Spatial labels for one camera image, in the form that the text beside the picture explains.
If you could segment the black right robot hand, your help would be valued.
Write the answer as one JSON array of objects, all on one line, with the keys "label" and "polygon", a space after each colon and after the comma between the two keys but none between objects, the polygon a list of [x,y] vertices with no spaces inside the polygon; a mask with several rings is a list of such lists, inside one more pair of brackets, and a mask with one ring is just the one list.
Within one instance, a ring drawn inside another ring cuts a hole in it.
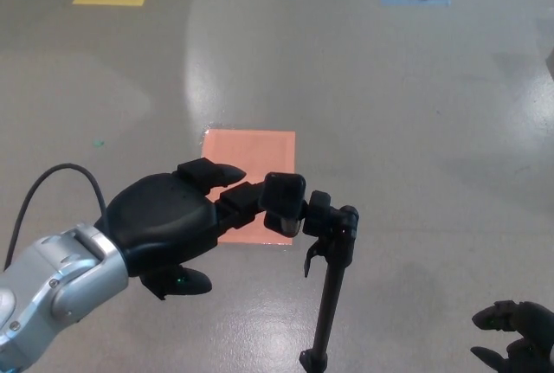
[{"label": "black right robot hand", "polygon": [[480,346],[471,352],[497,372],[553,371],[553,311],[531,302],[497,301],[477,312],[473,323],[483,331],[516,331],[521,338],[506,347],[507,357]]}]

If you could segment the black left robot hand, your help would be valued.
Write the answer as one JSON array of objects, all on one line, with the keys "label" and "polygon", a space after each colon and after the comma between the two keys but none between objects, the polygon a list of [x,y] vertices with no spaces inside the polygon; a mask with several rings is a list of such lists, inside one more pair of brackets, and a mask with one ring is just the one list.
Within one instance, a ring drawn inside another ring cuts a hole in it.
[{"label": "black left robot hand", "polygon": [[195,159],[133,183],[94,226],[121,252],[129,276],[159,299],[205,294],[212,289],[209,277],[184,263],[261,212],[263,185],[245,176],[233,165]]}]

